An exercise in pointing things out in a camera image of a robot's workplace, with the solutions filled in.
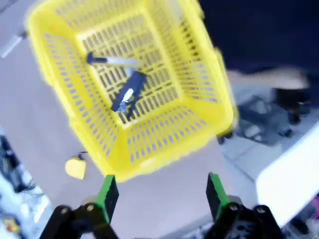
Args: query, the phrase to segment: yellow plastic basket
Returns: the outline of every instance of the yellow plastic basket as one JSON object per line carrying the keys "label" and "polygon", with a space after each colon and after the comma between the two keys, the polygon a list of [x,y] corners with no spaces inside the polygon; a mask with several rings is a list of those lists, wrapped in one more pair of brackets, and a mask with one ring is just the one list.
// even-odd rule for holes
{"label": "yellow plastic basket", "polygon": [[[152,172],[203,147],[234,118],[219,53],[196,0],[47,0],[27,28],[46,81],[104,175]],[[133,117],[111,111],[128,76],[89,51],[134,58],[148,75]]]}

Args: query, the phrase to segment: dark blue cloth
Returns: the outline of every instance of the dark blue cloth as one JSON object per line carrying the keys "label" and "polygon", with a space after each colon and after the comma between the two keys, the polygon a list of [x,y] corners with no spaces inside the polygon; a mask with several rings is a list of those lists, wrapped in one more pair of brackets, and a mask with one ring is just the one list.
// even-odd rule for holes
{"label": "dark blue cloth", "polygon": [[319,74],[319,1],[200,0],[228,69],[292,66]]}

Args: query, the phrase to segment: yellow object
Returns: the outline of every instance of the yellow object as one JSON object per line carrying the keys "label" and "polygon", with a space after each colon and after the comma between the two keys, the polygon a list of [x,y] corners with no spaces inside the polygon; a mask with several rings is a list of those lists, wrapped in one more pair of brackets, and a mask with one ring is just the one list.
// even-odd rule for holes
{"label": "yellow object", "polygon": [[[104,175],[125,181],[203,147],[233,122],[224,66],[196,0],[47,0],[27,28],[44,78]],[[123,67],[88,52],[131,58],[148,75],[128,120],[111,111]]]}
{"label": "yellow object", "polygon": [[72,157],[65,163],[65,171],[71,177],[84,179],[86,162],[78,157]]}
{"label": "yellow object", "polygon": [[15,218],[4,218],[3,222],[5,225],[5,228],[8,232],[13,232],[13,233],[19,234],[20,227],[16,223]]}

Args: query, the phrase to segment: white table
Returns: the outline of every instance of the white table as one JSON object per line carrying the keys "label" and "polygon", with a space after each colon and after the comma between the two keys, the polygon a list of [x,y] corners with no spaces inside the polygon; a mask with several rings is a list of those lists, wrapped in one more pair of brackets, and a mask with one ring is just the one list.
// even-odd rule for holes
{"label": "white table", "polygon": [[279,226],[288,223],[319,191],[319,123],[256,180],[260,204],[270,207]]}

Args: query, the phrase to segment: blue tool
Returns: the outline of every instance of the blue tool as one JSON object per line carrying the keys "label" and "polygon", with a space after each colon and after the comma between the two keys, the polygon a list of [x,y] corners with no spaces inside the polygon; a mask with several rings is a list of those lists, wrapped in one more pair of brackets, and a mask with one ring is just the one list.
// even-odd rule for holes
{"label": "blue tool", "polygon": [[132,76],[127,80],[127,82],[113,101],[111,109],[114,112],[120,111],[125,113],[127,107],[131,105],[128,114],[126,115],[129,120],[132,116],[133,110],[136,107],[136,102],[141,94],[143,85],[146,81],[146,77],[147,76],[141,72],[133,72]]}

